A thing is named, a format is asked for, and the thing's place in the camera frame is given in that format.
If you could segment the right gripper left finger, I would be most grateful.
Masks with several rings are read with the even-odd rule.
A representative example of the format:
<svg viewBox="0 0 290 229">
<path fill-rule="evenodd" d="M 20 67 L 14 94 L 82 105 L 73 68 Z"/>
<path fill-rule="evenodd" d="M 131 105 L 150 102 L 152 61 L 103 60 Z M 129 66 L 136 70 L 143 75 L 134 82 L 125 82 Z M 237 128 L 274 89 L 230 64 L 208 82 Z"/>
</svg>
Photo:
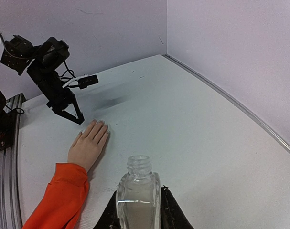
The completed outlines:
<svg viewBox="0 0 290 229">
<path fill-rule="evenodd" d="M 116 209 L 116 193 L 113 193 L 94 229 L 121 229 Z"/>
</svg>

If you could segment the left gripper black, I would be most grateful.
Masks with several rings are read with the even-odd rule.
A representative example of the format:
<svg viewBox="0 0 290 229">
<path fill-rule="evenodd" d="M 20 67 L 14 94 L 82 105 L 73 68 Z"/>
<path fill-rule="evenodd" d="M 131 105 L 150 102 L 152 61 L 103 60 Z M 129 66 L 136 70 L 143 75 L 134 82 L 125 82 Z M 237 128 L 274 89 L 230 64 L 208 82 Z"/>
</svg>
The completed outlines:
<svg viewBox="0 0 290 229">
<path fill-rule="evenodd" d="M 46 98 L 49 100 L 46 105 L 58 116 L 77 124 L 82 124 L 84 122 L 85 119 L 79 108 L 77 99 L 69 88 L 62 88 L 61 86 L 49 87 L 46 89 Z M 65 109 L 71 104 L 73 104 L 76 116 L 65 111 Z"/>
</svg>

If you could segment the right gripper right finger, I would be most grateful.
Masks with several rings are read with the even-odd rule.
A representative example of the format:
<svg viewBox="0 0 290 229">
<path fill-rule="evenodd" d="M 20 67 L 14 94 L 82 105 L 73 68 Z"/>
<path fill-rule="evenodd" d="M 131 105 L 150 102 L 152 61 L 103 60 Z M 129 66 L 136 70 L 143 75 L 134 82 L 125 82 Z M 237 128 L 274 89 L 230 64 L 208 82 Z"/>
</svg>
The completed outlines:
<svg viewBox="0 0 290 229">
<path fill-rule="evenodd" d="M 194 229 L 168 187 L 161 188 L 161 229 Z"/>
</svg>

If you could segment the clear nail polish bottle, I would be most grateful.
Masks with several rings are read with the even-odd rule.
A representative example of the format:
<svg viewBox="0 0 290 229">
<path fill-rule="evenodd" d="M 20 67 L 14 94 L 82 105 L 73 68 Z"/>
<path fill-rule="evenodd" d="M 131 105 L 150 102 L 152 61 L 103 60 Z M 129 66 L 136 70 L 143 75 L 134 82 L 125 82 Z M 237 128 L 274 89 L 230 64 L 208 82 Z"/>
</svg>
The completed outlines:
<svg viewBox="0 0 290 229">
<path fill-rule="evenodd" d="M 161 182 L 149 156 L 131 156 L 116 192 L 116 209 L 123 229 L 159 229 Z"/>
</svg>

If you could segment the orange sleeve forearm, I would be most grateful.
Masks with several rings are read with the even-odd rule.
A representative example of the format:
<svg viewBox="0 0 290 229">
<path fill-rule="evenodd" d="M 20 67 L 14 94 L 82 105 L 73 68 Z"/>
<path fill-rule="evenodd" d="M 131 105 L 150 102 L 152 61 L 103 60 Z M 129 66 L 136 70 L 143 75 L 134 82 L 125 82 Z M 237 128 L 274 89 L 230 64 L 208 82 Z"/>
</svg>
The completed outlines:
<svg viewBox="0 0 290 229">
<path fill-rule="evenodd" d="M 44 197 L 24 229 L 73 229 L 89 192 L 88 174 L 72 163 L 57 163 Z"/>
</svg>

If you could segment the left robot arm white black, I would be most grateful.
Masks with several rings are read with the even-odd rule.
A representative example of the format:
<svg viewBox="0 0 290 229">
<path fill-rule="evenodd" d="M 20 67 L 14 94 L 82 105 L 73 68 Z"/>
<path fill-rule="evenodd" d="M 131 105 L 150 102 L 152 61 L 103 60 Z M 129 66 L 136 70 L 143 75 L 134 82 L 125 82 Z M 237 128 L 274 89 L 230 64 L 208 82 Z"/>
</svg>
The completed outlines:
<svg viewBox="0 0 290 229">
<path fill-rule="evenodd" d="M 33 46 L 19 35 L 5 40 L 0 32 L 1 46 L 4 50 L 0 62 L 18 75 L 26 71 L 48 99 L 47 106 L 55 114 L 79 125 L 84 122 L 75 94 L 64 85 L 56 71 L 70 55 L 69 46 L 64 41 L 50 37 L 42 45 Z"/>
</svg>

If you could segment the mannequin hand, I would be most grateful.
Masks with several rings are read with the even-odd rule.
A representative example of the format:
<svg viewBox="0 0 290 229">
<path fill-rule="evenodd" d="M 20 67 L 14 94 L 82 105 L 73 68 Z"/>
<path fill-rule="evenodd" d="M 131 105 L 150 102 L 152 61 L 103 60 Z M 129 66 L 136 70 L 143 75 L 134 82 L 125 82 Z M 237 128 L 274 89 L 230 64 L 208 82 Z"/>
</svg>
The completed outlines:
<svg viewBox="0 0 290 229">
<path fill-rule="evenodd" d="M 72 143 L 67 162 L 89 171 L 104 151 L 110 131 L 104 121 L 93 120 Z"/>
</svg>

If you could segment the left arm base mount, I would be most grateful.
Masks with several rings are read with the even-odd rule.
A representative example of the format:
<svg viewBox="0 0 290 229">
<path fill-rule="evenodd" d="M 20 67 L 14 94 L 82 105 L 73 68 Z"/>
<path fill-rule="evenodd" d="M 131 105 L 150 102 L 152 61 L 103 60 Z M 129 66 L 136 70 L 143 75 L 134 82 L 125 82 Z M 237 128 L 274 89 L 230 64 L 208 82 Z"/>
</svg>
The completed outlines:
<svg viewBox="0 0 290 229">
<path fill-rule="evenodd" d="M 13 146 L 17 115 L 24 113 L 22 108 L 9 108 L 0 90 L 0 151 Z"/>
</svg>

